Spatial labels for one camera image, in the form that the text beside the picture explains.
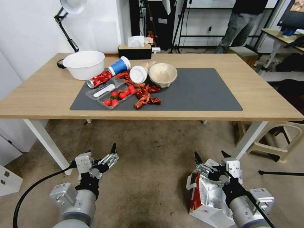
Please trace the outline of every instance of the red can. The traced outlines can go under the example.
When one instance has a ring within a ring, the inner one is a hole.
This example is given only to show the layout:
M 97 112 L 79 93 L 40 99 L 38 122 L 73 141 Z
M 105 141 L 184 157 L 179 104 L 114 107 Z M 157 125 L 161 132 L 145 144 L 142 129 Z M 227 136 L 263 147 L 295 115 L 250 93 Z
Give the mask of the red can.
M 86 84 L 91 89 L 94 89 L 97 86 L 99 86 L 100 84 L 109 81 L 111 79 L 111 77 L 112 77 L 112 74 L 110 73 L 110 71 L 105 70 L 101 74 L 95 76 L 94 78 L 87 80 Z

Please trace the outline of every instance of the clear plastic tray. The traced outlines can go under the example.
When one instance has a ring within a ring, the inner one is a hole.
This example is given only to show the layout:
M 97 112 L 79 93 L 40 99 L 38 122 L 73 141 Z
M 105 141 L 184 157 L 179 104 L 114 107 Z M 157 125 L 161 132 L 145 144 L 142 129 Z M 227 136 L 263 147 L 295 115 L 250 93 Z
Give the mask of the clear plastic tray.
M 128 85 L 127 84 L 123 84 L 123 85 L 121 85 L 121 86 L 119 86 L 117 89 L 115 89 L 114 91 L 118 91 L 118 90 L 127 90 L 128 89 Z M 105 93 L 100 99 L 98 99 L 97 100 L 97 102 L 98 103 L 100 103 L 101 105 L 103 105 L 104 107 L 106 107 L 107 109 L 110 109 L 110 110 L 113 110 L 114 108 L 116 108 L 116 107 L 118 107 L 122 102 L 124 102 L 125 100 L 127 100 L 127 99 L 129 99 L 131 96 L 133 96 L 133 95 L 135 95 L 136 93 L 134 93 L 134 94 L 129 94 L 128 96 L 126 96 L 124 99 L 122 99 L 122 100 L 118 100 L 118 103 L 117 103 L 117 105 L 115 105 L 115 106 L 109 106 L 109 105 L 105 105 L 104 104 L 104 101 L 106 100 L 106 99 L 110 99 L 110 97 L 111 97 L 111 93 L 112 92 L 107 92 L 107 93 Z
M 105 92 L 103 92 L 102 94 L 100 94 L 98 96 L 94 96 L 94 94 L 96 94 L 97 92 L 103 90 L 104 88 L 106 88 L 107 86 L 110 86 L 112 84 L 114 86 L 112 88 L 109 88 L 108 91 L 105 91 Z M 109 92 L 111 92 L 113 90 L 116 90 L 118 87 L 120 87 L 123 84 L 124 84 L 124 80 L 122 80 L 120 78 L 113 77 L 109 81 L 107 81 L 105 84 L 100 85 L 96 89 L 89 90 L 88 92 L 85 93 L 85 95 L 88 96 L 92 100 L 98 100 L 99 98 L 103 97 L 107 93 L 109 93 Z

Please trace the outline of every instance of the black shirt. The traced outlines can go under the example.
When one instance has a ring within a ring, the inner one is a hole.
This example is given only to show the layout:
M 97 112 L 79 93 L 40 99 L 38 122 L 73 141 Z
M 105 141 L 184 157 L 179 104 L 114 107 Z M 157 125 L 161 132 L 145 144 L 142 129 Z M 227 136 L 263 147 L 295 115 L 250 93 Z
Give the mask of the black shirt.
M 268 0 L 237 0 L 233 13 L 260 14 L 264 11 Z

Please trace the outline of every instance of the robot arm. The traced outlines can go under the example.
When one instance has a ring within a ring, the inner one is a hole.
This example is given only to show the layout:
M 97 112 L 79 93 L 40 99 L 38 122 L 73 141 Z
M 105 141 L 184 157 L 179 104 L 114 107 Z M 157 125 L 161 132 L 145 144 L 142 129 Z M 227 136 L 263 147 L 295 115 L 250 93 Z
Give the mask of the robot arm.
M 75 158 L 80 175 L 80 184 L 75 188 L 71 183 L 56 185 L 50 198 L 60 209 L 60 220 L 54 228 L 88 228 L 92 226 L 95 201 L 99 195 L 99 180 L 102 174 L 112 168 L 119 159 L 116 144 L 111 153 L 94 161 L 90 151 Z
M 232 211 L 238 228 L 275 228 L 264 212 L 268 212 L 274 197 L 264 189 L 251 189 L 242 186 L 240 161 L 222 151 L 224 159 L 219 166 L 203 164 L 195 152 L 196 170 L 210 180 L 217 181 L 226 195 L 226 204 Z

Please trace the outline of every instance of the wooden tabletop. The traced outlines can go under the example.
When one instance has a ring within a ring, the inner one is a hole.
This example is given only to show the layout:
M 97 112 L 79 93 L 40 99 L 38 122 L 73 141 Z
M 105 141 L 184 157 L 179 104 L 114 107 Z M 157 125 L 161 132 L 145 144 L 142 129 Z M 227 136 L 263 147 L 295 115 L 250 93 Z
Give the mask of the wooden tabletop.
M 270 35 L 273 38 L 276 38 L 280 41 L 285 42 L 286 44 L 289 44 L 289 43 L 295 41 L 296 37 L 297 37 L 296 35 L 291 35 L 289 37 L 284 37 L 284 36 L 282 36 L 280 30 L 277 29 L 277 28 L 263 28 L 262 31 L 267 33 L 268 35 Z M 304 52 L 304 48 L 302 48 L 302 47 L 295 46 L 294 48 Z
M 72 78 L 56 62 L 57 54 L 0 101 L 0 118 L 157 119 L 157 120 L 303 120 L 304 116 L 236 54 L 153 54 L 152 60 L 176 68 L 215 68 L 243 111 L 72 111 L 84 81 Z M 106 57 L 105 66 L 118 58 Z M 132 66 L 143 60 L 132 60 Z

